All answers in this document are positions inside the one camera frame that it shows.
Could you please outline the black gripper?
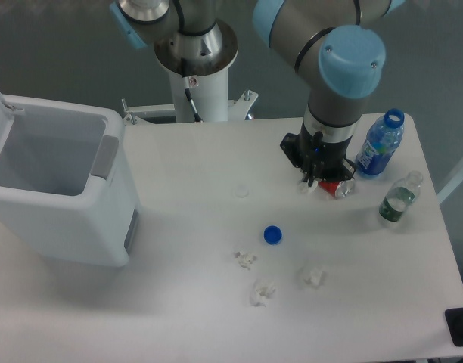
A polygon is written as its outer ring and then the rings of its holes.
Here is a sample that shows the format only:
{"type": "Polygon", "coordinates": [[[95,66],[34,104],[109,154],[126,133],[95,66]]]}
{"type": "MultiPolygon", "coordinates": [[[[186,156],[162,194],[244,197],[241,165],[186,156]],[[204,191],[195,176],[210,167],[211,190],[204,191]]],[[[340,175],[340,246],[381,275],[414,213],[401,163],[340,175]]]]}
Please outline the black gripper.
{"type": "Polygon", "coordinates": [[[303,173],[302,182],[311,188],[316,181],[343,181],[354,177],[356,164],[346,156],[351,139],[329,143],[323,132],[310,135],[302,126],[298,135],[287,133],[280,147],[292,165],[303,173]]]}

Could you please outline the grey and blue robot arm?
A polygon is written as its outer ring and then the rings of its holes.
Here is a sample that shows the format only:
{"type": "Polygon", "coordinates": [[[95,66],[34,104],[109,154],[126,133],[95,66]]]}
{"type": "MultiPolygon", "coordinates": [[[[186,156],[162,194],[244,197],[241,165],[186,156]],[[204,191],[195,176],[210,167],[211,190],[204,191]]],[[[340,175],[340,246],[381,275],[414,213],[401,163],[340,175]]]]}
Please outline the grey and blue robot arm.
{"type": "MultiPolygon", "coordinates": [[[[384,43],[365,24],[398,6],[397,1],[256,3],[256,32],[310,89],[300,132],[281,142],[305,183],[353,177],[356,165],[346,149],[386,60],[384,43]]],[[[228,89],[210,79],[227,76],[238,40],[217,17],[214,1],[114,1],[110,11],[134,47],[153,46],[169,74],[178,122],[228,120],[228,89]]]]}

